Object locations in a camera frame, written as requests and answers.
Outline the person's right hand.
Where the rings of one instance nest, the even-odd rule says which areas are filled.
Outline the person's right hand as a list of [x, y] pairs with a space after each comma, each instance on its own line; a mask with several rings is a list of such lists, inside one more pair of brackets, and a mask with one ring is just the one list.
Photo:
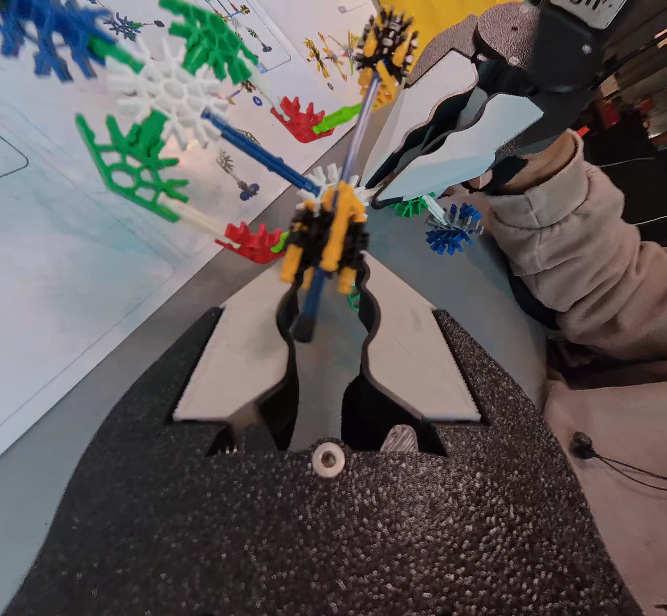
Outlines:
[[565, 131], [544, 151], [505, 158], [492, 169], [483, 188], [488, 195], [519, 195], [538, 187], [563, 170], [576, 156], [579, 135]]

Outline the small orange toy connector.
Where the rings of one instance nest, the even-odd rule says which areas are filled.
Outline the small orange toy connector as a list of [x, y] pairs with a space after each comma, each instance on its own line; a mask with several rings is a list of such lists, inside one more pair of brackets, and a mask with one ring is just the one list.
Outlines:
[[394, 101], [397, 91], [397, 82], [384, 62], [379, 62], [374, 68], [367, 67], [359, 70], [358, 84], [361, 89], [360, 94], [362, 98], [366, 97], [374, 78], [379, 78], [379, 87], [373, 102], [372, 111], [378, 111]]

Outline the beige printed hoodie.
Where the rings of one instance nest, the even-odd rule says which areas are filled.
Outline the beige printed hoodie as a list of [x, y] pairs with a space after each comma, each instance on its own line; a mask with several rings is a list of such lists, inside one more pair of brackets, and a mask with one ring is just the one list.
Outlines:
[[[548, 380], [544, 416], [594, 515], [608, 554], [646, 615], [666, 614], [666, 382], [573, 389]], [[571, 436], [597, 457], [572, 456]]]

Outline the multicoloured construction toy model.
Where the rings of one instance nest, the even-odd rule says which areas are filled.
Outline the multicoloured construction toy model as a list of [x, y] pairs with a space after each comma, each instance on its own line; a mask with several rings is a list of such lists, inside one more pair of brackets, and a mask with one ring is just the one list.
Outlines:
[[138, 29], [126, 17], [112, 19], [100, 0], [1, 0], [1, 54], [18, 57], [29, 42], [35, 47], [35, 74], [54, 75], [63, 83], [73, 76], [62, 51], [69, 52], [88, 79], [96, 77], [94, 64], [105, 69], [119, 109], [131, 116], [131, 127], [123, 132], [109, 114], [105, 118], [109, 140], [101, 142], [83, 115], [75, 116], [75, 124], [108, 190], [163, 220], [187, 221], [215, 236], [222, 247], [256, 263], [283, 259], [284, 251], [274, 254], [270, 248], [284, 231], [269, 232], [261, 225], [253, 233], [244, 222], [222, 226], [197, 210], [181, 191], [187, 179], [162, 177], [163, 170], [179, 164], [179, 158], [162, 157], [162, 150], [169, 139], [185, 151], [195, 143], [206, 147], [220, 138], [296, 187], [303, 203], [320, 200], [326, 189], [338, 184], [341, 170], [333, 165], [327, 173], [317, 168], [303, 176], [269, 153], [253, 135], [230, 122], [223, 82], [262, 94], [271, 114], [300, 143], [319, 141], [335, 129], [316, 136], [312, 128], [326, 112], [316, 112], [313, 103], [303, 110], [299, 97], [289, 99], [270, 90], [259, 57], [232, 27], [231, 17], [184, 0], [159, 0], [158, 5], [179, 17], [167, 32], [181, 44], [172, 47], [164, 38], [155, 55], [142, 44], [131, 53], [110, 36], [113, 30], [132, 40]]

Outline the thin blue toy rod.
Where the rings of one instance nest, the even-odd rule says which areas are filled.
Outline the thin blue toy rod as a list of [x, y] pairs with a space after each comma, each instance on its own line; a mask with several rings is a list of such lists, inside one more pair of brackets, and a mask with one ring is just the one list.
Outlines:
[[363, 142], [365, 130], [371, 118], [373, 102], [379, 87], [379, 78], [374, 78], [362, 102], [352, 140], [348, 146], [338, 184], [332, 190], [331, 212], [333, 219], [328, 231], [328, 239], [320, 254], [318, 267], [314, 270], [310, 288], [304, 305], [294, 322], [292, 334], [297, 342], [308, 344], [312, 341], [316, 328], [321, 293], [329, 273], [338, 270], [344, 249], [349, 220], [354, 216], [355, 195], [349, 180], [354, 174], [356, 159]]

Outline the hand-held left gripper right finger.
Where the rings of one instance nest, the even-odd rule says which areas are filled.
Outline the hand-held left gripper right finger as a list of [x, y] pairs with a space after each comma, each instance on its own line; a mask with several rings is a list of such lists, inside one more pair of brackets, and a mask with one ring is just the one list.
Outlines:
[[435, 306], [369, 254], [356, 282], [368, 334], [344, 393], [341, 439], [356, 451], [445, 451], [438, 426], [479, 423], [482, 413]]

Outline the white instruction sheet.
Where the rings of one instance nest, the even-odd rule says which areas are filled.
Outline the white instruction sheet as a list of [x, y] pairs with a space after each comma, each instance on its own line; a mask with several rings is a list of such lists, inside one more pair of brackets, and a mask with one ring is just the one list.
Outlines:
[[[112, 19], [137, 26], [136, 39], [109, 35], [127, 51], [162, 50], [179, 17], [159, 0], [100, 0]], [[348, 59], [376, 13], [373, 0], [184, 0], [231, 17], [259, 57], [278, 96], [299, 97], [326, 114], [360, 98]], [[1, 55], [1, 451], [9, 448], [114, 347], [188, 281], [220, 247], [187, 221], [169, 222], [105, 186], [75, 124], [81, 114], [101, 142], [105, 118], [123, 132], [131, 116], [118, 107], [108, 72], [93, 65], [88, 79], [62, 51], [73, 76], [37, 76], [35, 47]], [[251, 87], [223, 82], [225, 112], [271, 154], [304, 174], [351, 127], [298, 142]], [[288, 188], [222, 139], [182, 151], [169, 139], [162, 157], [179, 164], [163, 178], [187, 179], [189, 202], [222, 226], [248, 226]]]

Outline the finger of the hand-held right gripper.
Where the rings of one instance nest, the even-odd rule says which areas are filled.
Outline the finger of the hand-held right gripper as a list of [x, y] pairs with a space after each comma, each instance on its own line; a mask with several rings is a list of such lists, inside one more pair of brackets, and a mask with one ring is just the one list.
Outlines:
[[482, 105], [476, 119], [462, 129], [447, 132], [428, 149], [398, 171], [372, 199], [379, 210], [390, 204], [435, 193], [478, 177], [492, 167], [496, 153], [531, 125], [544, 112], [531, 99], [495, 94]]
[[456, 121], [478, 80], [476, 66], [451, 51], [412, 86], [405, 86], [371, 150], [362, 184], [378, 187], [406, 152], [421, 147], [430, 127]]

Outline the black orange toy wheel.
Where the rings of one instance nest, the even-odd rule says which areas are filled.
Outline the black orange toy wheel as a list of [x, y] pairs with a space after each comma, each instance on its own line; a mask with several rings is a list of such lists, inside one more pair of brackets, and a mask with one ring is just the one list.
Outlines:
[[354, 63], [357, 82], [370, 86], [378, 76], [387, 89], [401, 87], [412, 70], [418, 48], [419, 33], [413, 29], [413, 18], [395, 7], [383, 7], [371, 17], [357, 42]]
[[310, 289], [315, 270], [322, 270], [338, 276], [339, 293], [351, 294], [369, 244], [367, 219], [359, 189], [343, 180], [320, 200], [305, 200], [291, 222], [279, 279], [287, 284], [301, 279]]

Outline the person's right forearm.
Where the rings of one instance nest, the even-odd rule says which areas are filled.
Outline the person's right forearm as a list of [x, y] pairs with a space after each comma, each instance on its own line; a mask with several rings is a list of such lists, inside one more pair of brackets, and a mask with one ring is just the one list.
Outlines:
[[666, 359], [666, 249], [622, 217], [601, 169], [575, 158], [519, 195], [488, 195], [489, 227], [513, 273], [564, 337], [619, 360]]

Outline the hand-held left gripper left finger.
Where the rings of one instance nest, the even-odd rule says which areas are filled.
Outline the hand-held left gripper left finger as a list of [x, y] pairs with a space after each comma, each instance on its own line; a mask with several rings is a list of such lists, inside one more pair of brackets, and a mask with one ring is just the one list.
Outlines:
[[262, 424], [279, 450], [291, 444], [299, 407], [296, 347], [289, 329], [296, 291], [269, 267], [220, 308], [183, 394], [175, 422], [218, 422], [241, 440]]

